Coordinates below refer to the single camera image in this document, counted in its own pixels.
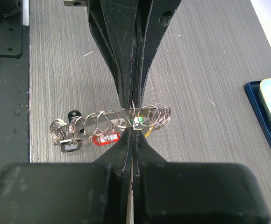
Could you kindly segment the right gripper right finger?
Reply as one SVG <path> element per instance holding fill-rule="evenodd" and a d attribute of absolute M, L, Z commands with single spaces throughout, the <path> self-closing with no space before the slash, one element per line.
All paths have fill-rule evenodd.
<path fill-rule="evenodd" d="M 136 224 L 268 224 L 253 173 L 236 163 L 168 162 L 132 133 Z"/>

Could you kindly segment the metal key organizer with rings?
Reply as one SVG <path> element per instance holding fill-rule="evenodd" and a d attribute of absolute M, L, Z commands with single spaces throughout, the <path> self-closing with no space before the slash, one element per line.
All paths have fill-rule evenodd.
<path fill-rule="evenodd" d="M 122 111 L 108 109 L 84 116 L 74 110 L 68 113 L 68 122 L 52 121 L 50 134 L 54 145 L 68 153 L 92 143 L 97 146 L 116 143 L 129 127 L 148 137 L 154 130 L 168 125 L 170 118 L 171 108 L 160 103 Z"/>

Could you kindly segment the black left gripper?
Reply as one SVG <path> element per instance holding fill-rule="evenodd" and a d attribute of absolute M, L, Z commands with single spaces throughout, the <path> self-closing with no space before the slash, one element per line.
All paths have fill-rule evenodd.
<path fill-rule="evenodd" d="M 63 0 L 67 7 L 86 7 L 90 32 L 113 76 L 122 108 L 132 98 L 135 62 L 136 0 Z"/>

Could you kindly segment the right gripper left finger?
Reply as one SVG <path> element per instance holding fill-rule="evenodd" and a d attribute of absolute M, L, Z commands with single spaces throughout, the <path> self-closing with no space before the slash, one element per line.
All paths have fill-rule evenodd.
<path fill-rule="evenodd" d="M 132 129 L 91 163 L 15 163 L 0 171 L 0 224 L 124 224 Z"/>

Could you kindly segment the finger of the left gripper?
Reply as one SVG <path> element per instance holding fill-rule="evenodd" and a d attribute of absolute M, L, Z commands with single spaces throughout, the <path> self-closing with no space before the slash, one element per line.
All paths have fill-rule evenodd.
<path fill-rule="evenodd" d="M 151 64 L 181 0 L 141 0 L 135 21 L 132 100 L 141 106 Z"/>

